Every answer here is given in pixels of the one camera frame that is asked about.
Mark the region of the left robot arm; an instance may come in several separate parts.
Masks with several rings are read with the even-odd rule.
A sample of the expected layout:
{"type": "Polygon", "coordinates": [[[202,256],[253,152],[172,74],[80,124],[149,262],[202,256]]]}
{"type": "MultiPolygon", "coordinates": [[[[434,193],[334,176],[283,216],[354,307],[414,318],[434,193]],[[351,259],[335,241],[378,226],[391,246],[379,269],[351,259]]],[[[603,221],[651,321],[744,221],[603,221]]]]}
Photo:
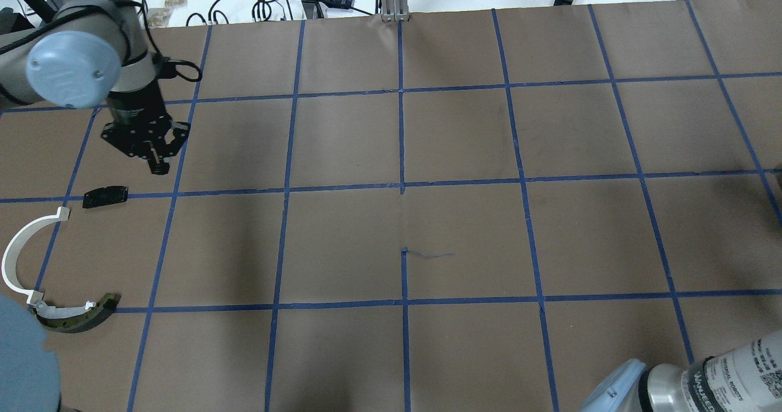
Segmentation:
{"type": "MultiPolygon", "coordinates": [[[[39,26],[2,35],[2,109],[45,101],[64,109],[105,105],[104,142],[128,158],[167,175],[190,134],[169,114],[159,82],[197,64],[163,55],[153,39],[142,0],[60,0],[39,26]]],[[[67,222],[57,206],[21,223],[2,245],[2,410],[71,411],[62,390],[62,366],[48,347],[51,334],[83,334],[114,318],[121,297],[56,306],[22,283],[20,256],[42,231],[67,222]]]]}

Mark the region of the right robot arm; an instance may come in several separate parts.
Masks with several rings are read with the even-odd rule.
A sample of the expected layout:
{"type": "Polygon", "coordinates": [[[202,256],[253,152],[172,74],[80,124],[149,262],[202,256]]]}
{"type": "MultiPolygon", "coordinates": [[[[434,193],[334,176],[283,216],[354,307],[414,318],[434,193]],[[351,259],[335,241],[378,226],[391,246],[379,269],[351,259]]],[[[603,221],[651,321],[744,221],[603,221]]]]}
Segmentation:
{"type": "Polygon", "coordinates": [[[580,411],[780,411],[781,331],[687,369],[629,359],[580,411]]]}

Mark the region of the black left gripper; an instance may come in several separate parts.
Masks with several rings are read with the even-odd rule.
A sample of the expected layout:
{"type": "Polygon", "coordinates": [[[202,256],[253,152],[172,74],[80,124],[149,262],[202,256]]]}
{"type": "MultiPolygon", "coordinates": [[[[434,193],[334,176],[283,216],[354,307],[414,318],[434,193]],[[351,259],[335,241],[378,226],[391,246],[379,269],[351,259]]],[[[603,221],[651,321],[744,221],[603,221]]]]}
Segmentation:
{"type": "Polygon", "coordinates": [[[169,158],[178,155],[190,124],[176,122],[167,111],[157,81],[133,91],[111,91],[106,98],[112,122],[101,138],[129,158],[149,161],[153,175],[170,172],[169,158]]]}

